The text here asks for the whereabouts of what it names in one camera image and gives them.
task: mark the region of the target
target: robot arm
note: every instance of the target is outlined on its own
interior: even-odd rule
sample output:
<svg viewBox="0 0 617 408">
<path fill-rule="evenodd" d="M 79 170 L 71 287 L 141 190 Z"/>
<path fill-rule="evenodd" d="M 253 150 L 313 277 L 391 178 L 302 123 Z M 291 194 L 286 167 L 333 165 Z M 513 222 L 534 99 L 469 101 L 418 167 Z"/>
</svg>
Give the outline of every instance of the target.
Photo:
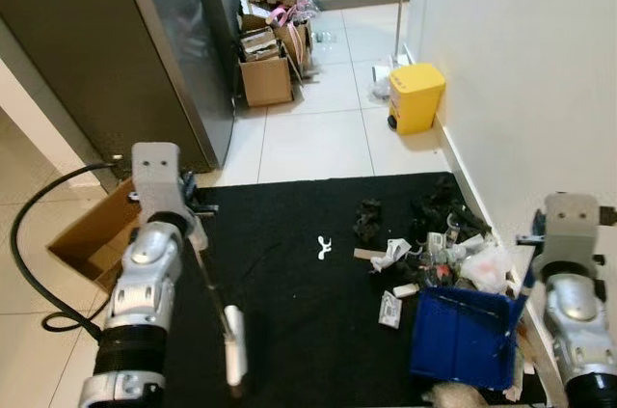
<svg viewBox="0 0 617 408">
<path fill-rule="evenodd" d="M 553 194 L 536 214 L 533 275 L 547 287 L 544 321 L 572 408 L 617 407 L 615 344 L 608 333 L 594 247 L 600 208 L 591 196 Z"/>
<path fill-rule="evenodd" d="M 222 321 L 233 392 L 247 372 L 242 313 L 234 306 L 223 308 L 211 266 L 201 259 L 207 237 L 200 219 L 186 206 L 178 156 L 178 147 L 169 143 L 133 147 L 133 182 L 142 207 L 142 226 L 122 257 L 122 274 L 112 291 L 94 375 L 82 389 L 81 408 L 162 404 L 174 284 L 187 239 Z"/>
</svg>

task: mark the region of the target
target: blue bin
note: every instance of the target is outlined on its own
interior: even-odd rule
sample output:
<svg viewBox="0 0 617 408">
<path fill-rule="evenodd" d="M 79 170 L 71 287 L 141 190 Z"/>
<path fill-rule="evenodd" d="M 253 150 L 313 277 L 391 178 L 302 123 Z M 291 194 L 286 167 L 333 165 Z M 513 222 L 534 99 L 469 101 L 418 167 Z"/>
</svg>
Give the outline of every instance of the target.
<svg viewBox="0 0 617 408">
<path fill-rule="evenodd" d="M 503 295 L 477 290 L 424 289 L 417 308 L 411 373 L 508 389 L 521 306 Z"/>
</svg>

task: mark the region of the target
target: black cable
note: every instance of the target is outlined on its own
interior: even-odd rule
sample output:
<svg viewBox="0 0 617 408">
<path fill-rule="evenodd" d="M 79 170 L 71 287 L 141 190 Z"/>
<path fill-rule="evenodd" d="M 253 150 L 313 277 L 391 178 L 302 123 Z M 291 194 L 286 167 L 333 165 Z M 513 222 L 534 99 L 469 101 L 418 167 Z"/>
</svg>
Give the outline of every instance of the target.
<svg viewBox="0 0 617 408">
<path fill-rule="evenodd" d="M 90 317 L 86 317 L 73 307 L 71 307 L 66 302 L 62 301 L 58 297 L 56 297 L 51 291 L 49 291 L 45 286 L 43 286 L 39 280 L 32 274 L 32 272 L 28 269 L 28 266 L 23 260 L 21 253 L 19 252 L 19 246 L 17 245 L 17 238 L 19 235 L 19 228 L 23 219 L 25 218 L 28 211 L 36 204 L 43 196 L 49 193 L 55 187 L 61 185 L 65 181 L 68 181 L 74 177 L 78 177 L 87 172 L 91 172 L 93 170 L 100 169 L 109 169 L 111 167 L 115 167 L 115 163 L 99 163 L 99 164 L 90 164 L 81 169 L 75 170 L 69 174 L 64 175 L 63 177 L 59 177 L 58 179 L 52 181 L 44 188 L 42 188 L 37 194 L 35 194 L 30 200 L 19 210 L 17 216 L 13 221 L 13 226 L 11 227 L 11 252 L 13 253 L 13 259 L 19 272 L 23 275 L 26 281 L 32 286 L 40 295 L 42 295 L 47 301 L 49 301 L 54 307 L 58 308 L 59 312 L 54 312 L 48 316 L 46 316 L 41 322 L 41 326 L 46 331 L 50 331 L 53 333 L 60 333 L 64 331 L 70 331 L 73 329 L 77 329 L 79 327 L 83 327 L 88 334 L 90 334 L 96 341 L 100 339 L 101 330 L 98 326 L 92 323 L 93 318 L 95 318 L 102 310 L 105 308 L 109 299 L 101 305 L 96 312 Z M 49 325 L 48 321 L 54 318 L 68 318 L 72 319 L 76 322 L 74 325 L 65 326 L 65 327 L 56 327 Z"/>
</svg>

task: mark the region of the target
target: refrigerator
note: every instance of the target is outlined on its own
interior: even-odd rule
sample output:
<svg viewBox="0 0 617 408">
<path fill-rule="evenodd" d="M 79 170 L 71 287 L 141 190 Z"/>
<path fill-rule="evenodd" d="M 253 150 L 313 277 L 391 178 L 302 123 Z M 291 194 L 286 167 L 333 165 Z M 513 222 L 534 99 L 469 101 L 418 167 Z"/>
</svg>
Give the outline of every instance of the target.
<svg viewBox="0 0 617 408">
<path fill-rule="evenodd" d="M 201 0 L 0 0 L 0 16 L 103 159 L 170 141 L 186 168 L 223 166 L 233 92 Z"/>
</svg>

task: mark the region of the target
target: black mat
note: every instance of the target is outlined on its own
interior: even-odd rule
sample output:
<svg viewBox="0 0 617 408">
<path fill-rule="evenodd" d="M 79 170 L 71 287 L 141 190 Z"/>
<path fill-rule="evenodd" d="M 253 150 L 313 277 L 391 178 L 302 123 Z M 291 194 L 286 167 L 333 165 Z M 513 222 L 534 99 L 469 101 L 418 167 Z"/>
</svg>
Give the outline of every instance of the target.
<svg viewBox="0 0 617 408">
<path fill-rule="evenodd" d="M 369 275 L 353 258 L 351 226 L 365 198 L 383 202 L 378 247 L 404 237 L 409 200 L 431 194 L 440 177 L 332 179 L 201 190 L 219 204 L 206 222 L 211 255 L 228 299 L 243 310 L 252 392 L 228 396 L 219 323 L 195 260 L 185 254 L 168 345 L 166 406 L 410 406 L 431 381 L 408 372 L 417 298 L 404 301 L 400 329 L 377 323 L 393 272 Z M 317 259 L 317 236 L 333 250 Z M 483 391 L 487 401 L 505 403 Z M 526 376 L 523 403 L 544 402 L 537 377 Z"/>
</svg>

